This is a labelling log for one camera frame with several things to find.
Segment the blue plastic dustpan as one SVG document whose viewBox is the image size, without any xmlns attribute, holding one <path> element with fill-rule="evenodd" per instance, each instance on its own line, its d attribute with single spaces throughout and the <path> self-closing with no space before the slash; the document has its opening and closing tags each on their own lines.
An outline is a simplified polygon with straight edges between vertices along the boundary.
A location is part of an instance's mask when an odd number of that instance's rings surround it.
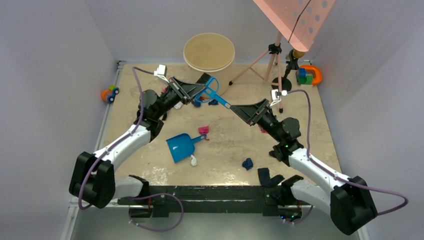
<svg viewBox="0 0 424 240">
<path fill-rule="evenodd" d="M 193 155 L 196 150 L 195 144 L 201 140 L 205 140 L 206 138 L 207 134 L 201 134 L 197 137 L 191 138 L 188 133 L 181 133 L 167 139 L 166 143 L 173 162 L 175 164 L 179 163 L 183 159 Z"/>
</svg>

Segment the dark blue paper scrap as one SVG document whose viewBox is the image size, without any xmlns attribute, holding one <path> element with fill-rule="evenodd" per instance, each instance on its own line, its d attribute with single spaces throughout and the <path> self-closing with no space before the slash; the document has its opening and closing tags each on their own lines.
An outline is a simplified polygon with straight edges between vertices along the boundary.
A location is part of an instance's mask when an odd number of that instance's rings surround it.
<svg viewBox="0 0 424 240">
<path fill-rule="evenodd" d="M 250 157 L 248 157 L 242 162 L 241 166 L 244 169 L 246 169 L 247 171 L 249 171 L 250 169 L 252 169 L 254 167 L 254 164 L 253 164 L 252 159 Z"/>
</svg>

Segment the dark navy front scrap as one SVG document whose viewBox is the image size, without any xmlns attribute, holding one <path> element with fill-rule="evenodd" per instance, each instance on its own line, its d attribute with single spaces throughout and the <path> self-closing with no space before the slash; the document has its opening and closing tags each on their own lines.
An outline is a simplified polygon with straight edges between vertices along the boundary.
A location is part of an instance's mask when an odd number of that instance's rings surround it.
<svg viewBox="0 0 424 240">
<path fill-rule="evenodd" d="M 268 168 L 258 168 L 258 179 L 262 187 L 273 188 L 280 184 L 285 178 L 281 174 L 277 174 L 273 177 L 270 176 L 270 171 Z"/>
</svg>

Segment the blue hand brush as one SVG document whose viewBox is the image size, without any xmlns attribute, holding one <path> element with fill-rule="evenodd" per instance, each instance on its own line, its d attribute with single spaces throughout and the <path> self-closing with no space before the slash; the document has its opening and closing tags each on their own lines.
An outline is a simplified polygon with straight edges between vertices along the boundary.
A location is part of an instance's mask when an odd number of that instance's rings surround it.
<svg viewBox="0 0 424 240">
<path fill-rule="evenodd" d="M 214 76 L 211 76 L 207 73 L 203 73 L 198 81 L 199 84 L 205 85 L 205 89 L 203 89 L 194 97 L 195 102 L 202 104 L 209 103 L 212 100 L 216 100 L 220 105 L 224 106 L 225 108 L 231 108 L 232 105 L 218 94 L 220 83 Z M 206 95 L 208 97 L 208 100 L 201 100 L 201 97 L 203 95 Z"/>
</svg>

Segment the small white paper scrap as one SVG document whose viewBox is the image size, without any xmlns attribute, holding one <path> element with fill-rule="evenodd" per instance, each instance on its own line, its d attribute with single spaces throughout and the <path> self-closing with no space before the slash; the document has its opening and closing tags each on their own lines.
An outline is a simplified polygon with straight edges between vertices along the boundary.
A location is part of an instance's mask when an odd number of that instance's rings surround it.
<svg viewBox="0 0 424 240">
<path fill-rule="evenodd" d="M 196 157 L 194 155 L 191 155 L 190 156 L 190 165 L 192 167 L 195 167 L 195 166 L 197 166 L 197 164 L 198 164 L 198 161 L 197 161 Z"/>
</svg>

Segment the small blue paper scrap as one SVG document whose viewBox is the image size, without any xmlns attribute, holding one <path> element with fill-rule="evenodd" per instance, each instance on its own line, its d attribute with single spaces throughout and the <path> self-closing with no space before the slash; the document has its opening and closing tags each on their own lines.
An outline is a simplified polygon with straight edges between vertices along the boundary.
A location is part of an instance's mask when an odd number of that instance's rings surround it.
<svg viewBox="0 0 424 240">
<path fill-rule="evenodd" d="M 210 102 L 208 102 L 209 106 L 217 106 L 219 105 L 219 102 L 216 99 L 211 100 Z"/>
</svg>

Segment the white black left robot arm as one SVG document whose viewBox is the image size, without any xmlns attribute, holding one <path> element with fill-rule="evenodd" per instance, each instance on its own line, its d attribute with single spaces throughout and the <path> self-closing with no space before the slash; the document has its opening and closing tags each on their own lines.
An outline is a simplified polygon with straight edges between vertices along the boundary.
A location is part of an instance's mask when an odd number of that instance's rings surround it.
<svg viewBox="0 0 424 240">
<path fill-rule="evenodd" d="M 78 198 L 78 206 L 104 208 L 113 199 L 130 197 L 138 205 L 146 203 L 149 191 L 140 177 L 115 179 L 115 171 L 134 152 L 152 142 L 161 132 L 161 117 L 178 103 L 190 104 L 206 89 L 210 75 L 204 73 L 195 83 L 171 77 L 167 90 L 152 89 L 140 93 L 136 119 L 129 129 L 112 143 L 94 153 L 82 152 L 76 159 L 69 193 Z"/>
</svg>

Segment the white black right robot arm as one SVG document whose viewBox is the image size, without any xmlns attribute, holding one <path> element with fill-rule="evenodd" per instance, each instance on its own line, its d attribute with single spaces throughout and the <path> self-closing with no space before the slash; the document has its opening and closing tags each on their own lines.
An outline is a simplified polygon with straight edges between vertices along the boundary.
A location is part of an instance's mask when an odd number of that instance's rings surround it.
<svg viewBox="0 0 424 240">
<path fill-rule="evenodd" d="M 378 216 L 367 183 L 359 176 L 349 177 L 324 164 L 307 152 L 299 141 L 296 118 L 277 120 L 267 99 L 255 104 L 232 105 L 230 110 L 250 126 L 259 125 L 274 140 L 275 157 L 311 180 L 288 181 L 280 196 L 288 204 L 301 200 L 328 214 L 334 225 L 351 235 Z"/>
</svg>

